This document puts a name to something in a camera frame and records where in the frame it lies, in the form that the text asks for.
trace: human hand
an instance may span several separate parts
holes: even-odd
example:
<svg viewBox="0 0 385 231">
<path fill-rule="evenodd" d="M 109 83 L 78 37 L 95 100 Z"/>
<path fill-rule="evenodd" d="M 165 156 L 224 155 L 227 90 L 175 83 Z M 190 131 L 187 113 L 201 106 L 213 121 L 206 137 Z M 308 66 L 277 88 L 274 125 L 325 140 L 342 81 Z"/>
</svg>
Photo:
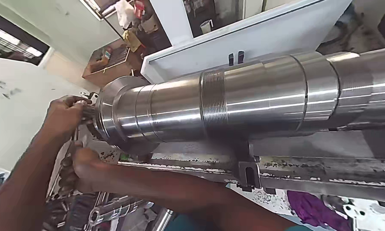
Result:
<svg viewBox="0 0 385 231">
<path fill-rule="evenodd" d="M 91 100 L 73 95 L 51 101 L 41 130 L 67 142 L 79 125 L 83 107 L 87 104 L 91 104 Z"/>
<path fill-rule="evenodd" d="M 81 141 L 71 143 L 67 156 L 61 161 L 61 180 L 58 182 L 59 195 L 67 195 L 74 190 L 83 193 L 94 192 L 93 183 L 97 178 L 95 165 L 103 164 L 98 153 L 82 148 Z"/>
</svg>

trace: metal bracket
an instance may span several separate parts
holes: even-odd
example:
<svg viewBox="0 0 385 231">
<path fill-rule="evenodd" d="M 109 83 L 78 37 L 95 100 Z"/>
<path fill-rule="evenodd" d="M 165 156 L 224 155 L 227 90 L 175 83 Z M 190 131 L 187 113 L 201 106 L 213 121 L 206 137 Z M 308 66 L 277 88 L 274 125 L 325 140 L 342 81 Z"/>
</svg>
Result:
<svg viewBox="0 0 385 231">
<path fill-rule="evenodd" d="M 240 188 L 245 192 L 251 192 L 253 187 L 260 189 L 260 169 L 255 162 L 238 162 Z"/>
</svg>

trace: metal shaft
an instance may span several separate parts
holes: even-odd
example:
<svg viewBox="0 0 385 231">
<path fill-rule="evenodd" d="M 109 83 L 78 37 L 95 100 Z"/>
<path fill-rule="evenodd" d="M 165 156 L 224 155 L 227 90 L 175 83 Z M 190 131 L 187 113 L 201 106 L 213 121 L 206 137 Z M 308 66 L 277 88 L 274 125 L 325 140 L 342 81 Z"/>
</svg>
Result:
<svg viewBox="0 0 385 231">
<path fill-rule="evenodd" d="M 281 56 L 146 86 L 122 77 L 96 106 L 98 131 L 118 146 L 385 123 L 385 49 Z"/>
<path fill-rule="evenodd" d="M 111 221 L 134 212 L 137 207 L 146 201 L 125 196 L 103 206 L 93 208 L 88 218 L 87 230 L 105 221 Z"/>
</svg>

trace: threaded section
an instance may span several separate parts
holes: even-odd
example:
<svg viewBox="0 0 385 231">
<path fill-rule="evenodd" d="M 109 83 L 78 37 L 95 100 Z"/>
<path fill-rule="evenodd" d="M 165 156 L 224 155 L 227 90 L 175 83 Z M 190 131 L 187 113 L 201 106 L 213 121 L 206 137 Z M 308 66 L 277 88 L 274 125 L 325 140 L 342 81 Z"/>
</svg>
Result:
<svg viewBox="0 0 385 231">
<path fill-rule="evenodd" d="M 205 71 L 200 76 L 201 117 L 211 136 L 227 124 L 224 70 Z"/>
</svg>

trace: plastic bag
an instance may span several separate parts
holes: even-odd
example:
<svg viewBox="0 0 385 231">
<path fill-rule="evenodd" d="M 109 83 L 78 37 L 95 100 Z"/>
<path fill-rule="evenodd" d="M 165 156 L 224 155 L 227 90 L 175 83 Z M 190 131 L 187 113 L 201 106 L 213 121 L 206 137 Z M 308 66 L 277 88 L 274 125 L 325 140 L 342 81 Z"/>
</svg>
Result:
<svg viewBox="0 0 385 231">
<path fill-rule="evenodd" d="M 118 23 L 124 29 L 127 29 L 130 23 L 136 18 L 134 13 L 134 7 L 125 0 L 120 0 L 114 4 L 116 8 Z"/>
</svg>

